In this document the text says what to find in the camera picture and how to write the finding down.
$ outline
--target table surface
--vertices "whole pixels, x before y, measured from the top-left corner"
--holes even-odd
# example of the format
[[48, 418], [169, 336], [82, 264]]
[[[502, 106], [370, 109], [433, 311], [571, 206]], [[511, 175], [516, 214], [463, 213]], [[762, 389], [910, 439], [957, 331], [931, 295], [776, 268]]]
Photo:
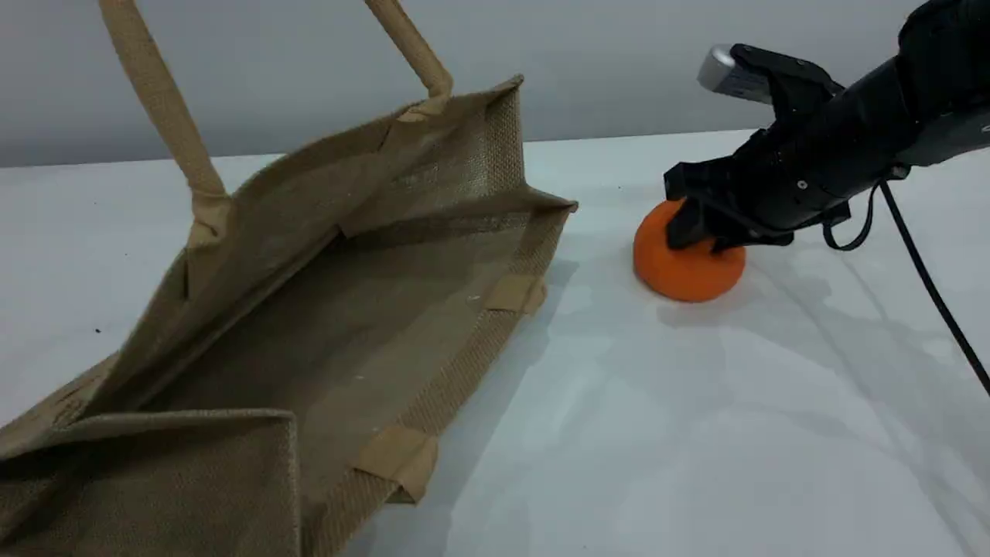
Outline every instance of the table surface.
[[[858, 251], [817, 229], [749, 248], [713, 302], [634, 277], [663, 172], [747, 134], [526, 145], [529, 182], [581, 202], [547, 302], [444, 434], [424, 500], [346, 556], [990, 553], [990, 399], [882, 202]], [[274, 158], [216, 164], [236, 184]], [[977, 349], [988, 168], [971, 154], [894, 186]], [[181, 183], [170, 161], [0, 169], [0, 424], [120, 347], [184, 243]]]

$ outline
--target tote bag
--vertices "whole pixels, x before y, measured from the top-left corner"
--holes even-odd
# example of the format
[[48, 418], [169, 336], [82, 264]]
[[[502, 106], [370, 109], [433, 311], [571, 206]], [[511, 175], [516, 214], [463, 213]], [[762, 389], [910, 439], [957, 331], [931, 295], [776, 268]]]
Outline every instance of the tote bag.
[[424, 495], [575, 205], [526, 184], [521, 78], [451, 97], [366, 4], [429, 98], [230, 195], [133, 0], [101, 0], [193, 224], [120, 351], [0, 430], [0, 554], [331, 555]]

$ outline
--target gray wall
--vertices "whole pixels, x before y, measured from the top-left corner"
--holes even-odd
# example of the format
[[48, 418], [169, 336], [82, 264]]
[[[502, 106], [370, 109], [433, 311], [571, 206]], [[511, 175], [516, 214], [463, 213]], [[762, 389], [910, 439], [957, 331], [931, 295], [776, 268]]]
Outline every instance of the gray wall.
[[[921, 0], [405, 0], [460, 92], [524, 73], [528, 139], [765, 124], [695, 82], [714, 43], [850, 82]], [[144, 0], [213, 155], [283, 152], [423, 95], [360, 0]], [[95, 0], [0, 3], [0, 166], [166, 157]]]

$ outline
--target jute handle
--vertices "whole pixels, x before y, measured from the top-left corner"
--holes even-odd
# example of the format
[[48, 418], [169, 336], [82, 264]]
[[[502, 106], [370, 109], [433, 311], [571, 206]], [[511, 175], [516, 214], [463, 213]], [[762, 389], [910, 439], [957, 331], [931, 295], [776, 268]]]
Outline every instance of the jute handle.
[[[443, 112], [453, 80], [430, 45], [397, 0], [365, 3], [429, 92], [426, 101], [410, 108], [400, 120], [416, 122]], [[134, 0], [100, 0], [100, 10], [124, 72], [192, 190], [193, 227], [187, 248], [219, 244], [228, 233], [231, 197], [145, 20]]]
[[430, 48], [430, 44], [420, 35], [397, 0], [364, 0], [364, 3], [406, 62], [412, 66], [430, 95], [427, 100], [407, 110], [399, 119], [417, 122], [442, 113], [450, 100], [453, 78]]
[[227, 235], [231, 198], [145, 20], [134, 0], [100, 0], [100, 10], [124, 72], [192, 190], [193, 226], [187, 247], [196, 250], [221, 242]]

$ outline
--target orange sponge ball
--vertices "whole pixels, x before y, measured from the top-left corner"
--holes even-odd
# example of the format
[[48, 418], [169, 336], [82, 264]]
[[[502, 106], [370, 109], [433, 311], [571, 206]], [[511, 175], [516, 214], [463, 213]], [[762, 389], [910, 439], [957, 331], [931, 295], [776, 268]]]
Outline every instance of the orange sponge ball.
[[667, 223], [682, 201], [656, 206], [636, 231], [633, 263], [650, 288], [679, 301], [708, 301], [728, 292], [743, 275], [745, 248], [712, 254], [714, 239], [684, 250], [667, 248]]

